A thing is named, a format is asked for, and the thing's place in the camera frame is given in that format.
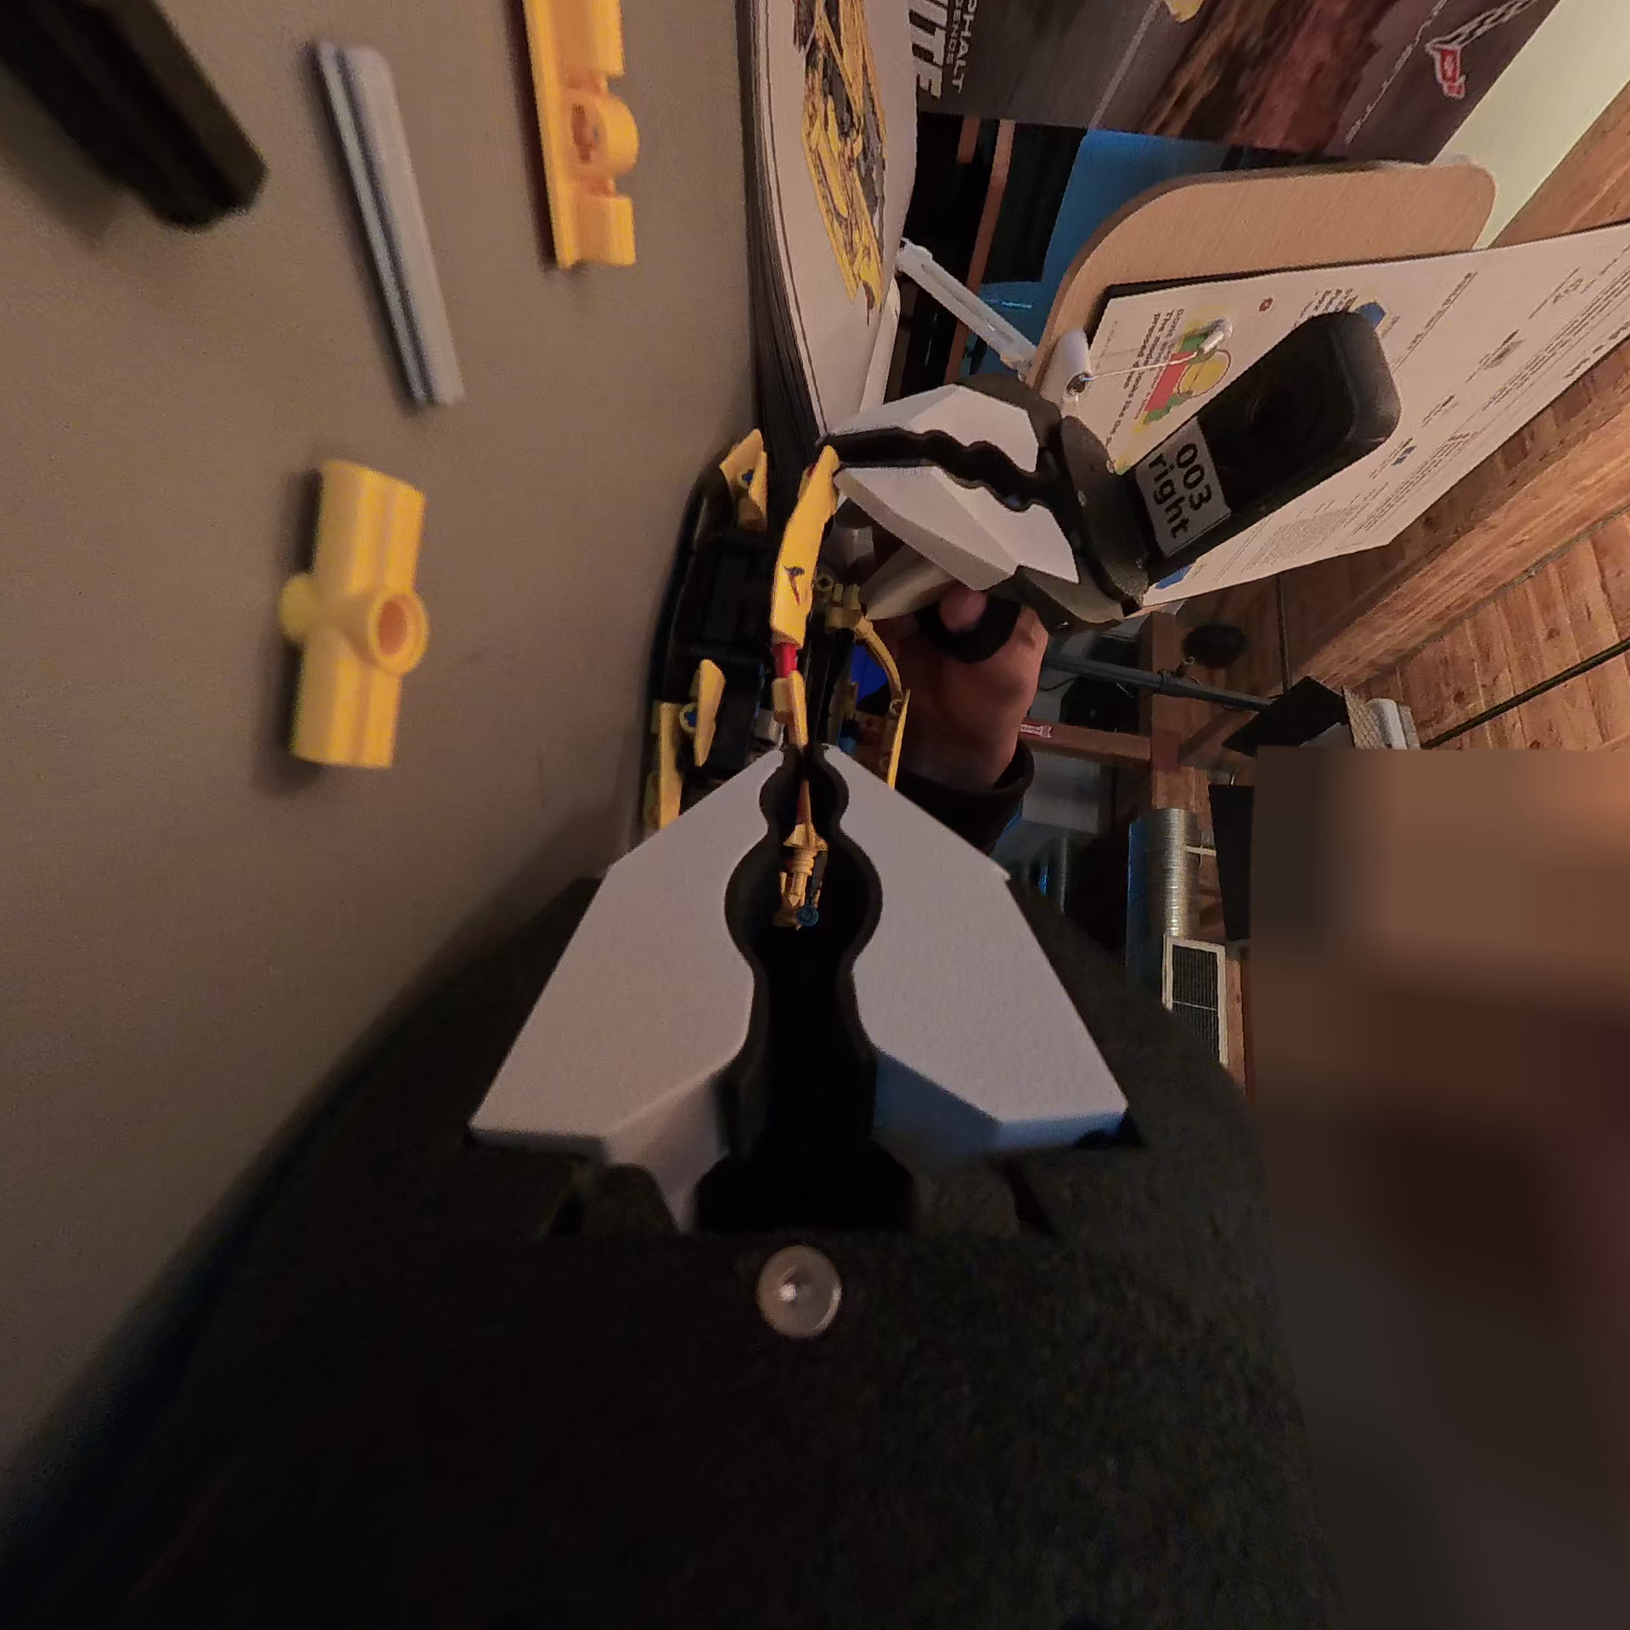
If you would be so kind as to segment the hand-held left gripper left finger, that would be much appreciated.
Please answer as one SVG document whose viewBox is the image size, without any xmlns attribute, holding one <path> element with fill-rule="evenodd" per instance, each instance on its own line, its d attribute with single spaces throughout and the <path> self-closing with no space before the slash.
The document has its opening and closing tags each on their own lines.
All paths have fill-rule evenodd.
<svg viewBox="0 0 1630 1630">
<path fill-rule="evenodd" d="M 692 1225 L 724 1153 L 716 1085 L 755 995 L 726 890 L 767 838 L 780 770 L 760 758 L 607 868 L 468 1121 L 473 1140 L 638 1169 Z"/>
</svg>

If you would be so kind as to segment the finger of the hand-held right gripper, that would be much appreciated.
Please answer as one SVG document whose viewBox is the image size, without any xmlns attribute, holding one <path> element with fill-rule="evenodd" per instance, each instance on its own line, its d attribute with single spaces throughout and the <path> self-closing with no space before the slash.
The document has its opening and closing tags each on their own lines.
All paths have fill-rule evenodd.
<svg viewBox="0 0 1630 1630">
<path fill-rule="evenodd" d="M 942 384 L 848 418 L 821 447 L 840 462 L 1037 462 L 1042 403 L 1025 384 Z"/>
<path fill-rule="evenodd" d="M 1042 503 L 1010 506 L 937 466 L 842 466 L 836 493 L 957 585 L 988 591 L 1018 573 L 1078 585 L 1071 544 Z"/>
</svg>

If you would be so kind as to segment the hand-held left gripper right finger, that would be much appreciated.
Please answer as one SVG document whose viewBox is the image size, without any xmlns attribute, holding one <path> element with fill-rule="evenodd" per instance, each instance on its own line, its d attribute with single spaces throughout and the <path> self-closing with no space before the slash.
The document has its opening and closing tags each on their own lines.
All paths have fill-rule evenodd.
<svg viewBox="0 0 1630 1630">
<path fill-rule="evenodd" d="M 1129 1097 L 1003 868 L 835 749 L 821 793 L 843 1152 L 952 1172 L 1120 1135 Z"/>
</svg>

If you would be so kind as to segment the yellow arrow panel assembly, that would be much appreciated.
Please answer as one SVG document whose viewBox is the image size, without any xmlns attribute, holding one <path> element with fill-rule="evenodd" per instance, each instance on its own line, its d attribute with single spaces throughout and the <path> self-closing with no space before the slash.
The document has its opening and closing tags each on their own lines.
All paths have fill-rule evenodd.
<svg viewBox="0 0 1630 1630">
<path fill-rule="evenodd" d="M 804 471 L 784 523 L 769 595 L 769 639 L 791 651 L 804 647 L 818 561 L 840 503 L 840 454 L 825 445 Z"/>
</svg>

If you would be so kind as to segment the person's right hand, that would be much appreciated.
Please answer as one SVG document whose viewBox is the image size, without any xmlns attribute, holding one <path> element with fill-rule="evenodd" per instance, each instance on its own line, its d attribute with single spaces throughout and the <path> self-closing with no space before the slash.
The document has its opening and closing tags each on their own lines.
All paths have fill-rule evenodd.
<svg viewBox="0 0 1630 1630">
<path fill-rule="evenodd" d="M 1033 610 L 994 607 L 1013 622 L 982 663 L 962 663 L 926 637 L 926 613 L 884 625 L 908 691 L 901 768 L 962 793 L 988 792 L 1008 775 L 1047 654 Z"/>
</svg>

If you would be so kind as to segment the white air vent grille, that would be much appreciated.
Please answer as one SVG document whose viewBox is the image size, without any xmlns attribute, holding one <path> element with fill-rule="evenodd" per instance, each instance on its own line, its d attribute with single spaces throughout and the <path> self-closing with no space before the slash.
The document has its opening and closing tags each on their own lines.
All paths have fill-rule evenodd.
<svg viewBox="0 0 1630 1630">
<path fill-rule="evenodd" d="M 1171 936 L 1161 943 L 1161 1004 L 1224 1068 L 1230 1062 L 1227 967 L 1222 946 Z"/>
</svg>

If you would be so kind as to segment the white printed instruction sheet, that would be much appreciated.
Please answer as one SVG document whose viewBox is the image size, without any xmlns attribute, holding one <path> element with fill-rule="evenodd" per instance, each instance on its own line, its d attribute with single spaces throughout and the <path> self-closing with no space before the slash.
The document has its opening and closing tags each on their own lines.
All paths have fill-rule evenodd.
<svg viewBox="0 0 1630 1630">
<path fill-rule="evenodd" d="M 1120 286 L 1072 405 L 1118 471 L 1185 427 L 1302 321 L 1373 328 L 1398 398 L 1380 452 L 1195 564 L 1166 607 L 1392 544 L 1628 333 L 1628 225 L 1456 255 Z"/>
</svg>

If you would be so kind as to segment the yellow toy car model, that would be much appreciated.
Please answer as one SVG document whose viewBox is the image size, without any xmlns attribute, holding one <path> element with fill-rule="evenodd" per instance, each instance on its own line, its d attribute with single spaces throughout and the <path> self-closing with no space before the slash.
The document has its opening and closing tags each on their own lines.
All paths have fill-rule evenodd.
<svg viewBox="0 0 1630 1630">
<path fill-rule="evenodd" d="M 789 756 L 796 778 L 784 812 L 772 819 L 779 861 L 769 922 L 784 948 L 799 939 L 811 950 L 833 936 L 823 919 L 836 856 L 833 805 L 819 790 L 819 761 L 845 753 L 894 788 L 909 691 L 860 588 L 823 562 L 838 496 L 797 668 L 809 715 L 808 768 L 784 751 L 772 714 L 769 596 L 804 474 L 782 520 L 770 512 L 769 476 L 763 435 L 752 430 L 702 469 L 685 500 L 646 669 L 640 832 L 656 836 L 758 759 Z"/>
</svg>

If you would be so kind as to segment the blue plastic bin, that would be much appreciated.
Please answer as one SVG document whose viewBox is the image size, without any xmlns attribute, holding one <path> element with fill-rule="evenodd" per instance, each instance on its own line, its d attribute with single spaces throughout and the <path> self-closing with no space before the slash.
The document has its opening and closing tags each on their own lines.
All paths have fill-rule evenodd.
<svg viewBox="0 0 1630 1630">
<path fill-rule="evenodd" d="M 1064 179 L 1037 180 L 1013 219 L 1016 233 L 1003 275 L 988 262 L 988 294 L 1032 340 L 1040 337 L 1049 308 L 1074 257 L 1110 218 L 1142 194 L 1191 175 L 1215 174 L 1232 163 L 1230 148 L 1212 141 L 1088 131 Z"/>
</svg>

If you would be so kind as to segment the open instruction booklet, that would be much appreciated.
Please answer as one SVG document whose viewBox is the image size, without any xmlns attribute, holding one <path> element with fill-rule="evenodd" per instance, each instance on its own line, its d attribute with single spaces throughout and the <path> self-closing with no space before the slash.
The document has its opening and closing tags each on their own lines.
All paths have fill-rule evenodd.
<svg viewBox="0 0 1630 1630">
<path fill-rule="evenodd" d="M 908 6 L 740 2 L 736 28 L 757 406 L 794 461 L 886 374 L 918 133 Z"/>
</svg>

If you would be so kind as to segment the black toy car box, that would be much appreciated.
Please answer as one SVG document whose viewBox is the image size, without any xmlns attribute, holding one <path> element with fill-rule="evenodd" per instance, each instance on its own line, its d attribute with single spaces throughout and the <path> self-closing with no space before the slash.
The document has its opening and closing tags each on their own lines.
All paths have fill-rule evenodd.
<svg viewBox="0 0 1630 1630">
<path fill-rule="evenodd" d="M 909 4 L 918 106 L 1348 162 L 1443 152 L 1555 2 Z"/>
</svg>

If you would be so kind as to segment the silver ventilation duct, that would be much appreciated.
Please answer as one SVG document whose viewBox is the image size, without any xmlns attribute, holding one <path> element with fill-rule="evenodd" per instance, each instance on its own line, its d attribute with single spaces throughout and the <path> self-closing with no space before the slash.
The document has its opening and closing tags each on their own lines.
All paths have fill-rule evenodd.
<svg viewBox="0 0 1630 1630">
<path fill-rule="evenodd" d="M 1168 941 L 1195 929 L 1195 817 L 1179 807 L 1151 809 L 1127 829 L 1125 963 L 1156 967 Z"/>
</svg>

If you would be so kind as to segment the black metal post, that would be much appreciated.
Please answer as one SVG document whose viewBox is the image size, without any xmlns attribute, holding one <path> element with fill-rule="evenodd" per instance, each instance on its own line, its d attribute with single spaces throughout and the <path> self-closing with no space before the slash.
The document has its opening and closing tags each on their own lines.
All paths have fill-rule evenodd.
<svg viewBox="0 0 1630 1630">
<path fill-rule="evenodd" d="M 1100 663 L 1084 658 L 1049 656 L 1042 663 L 1042 671 L 1064 676 L 1071 681 L 1091 681 L 1118 685 L 1151 697 L 1174 698 L 1208 707 L 1222 708 L 1230 714 L 1258 715 L 1266 712 L 1273 702 L 1252 695 L 1195 683 L 1176 673 L 1157 673 L 1122 663 Z"/>
</svg>

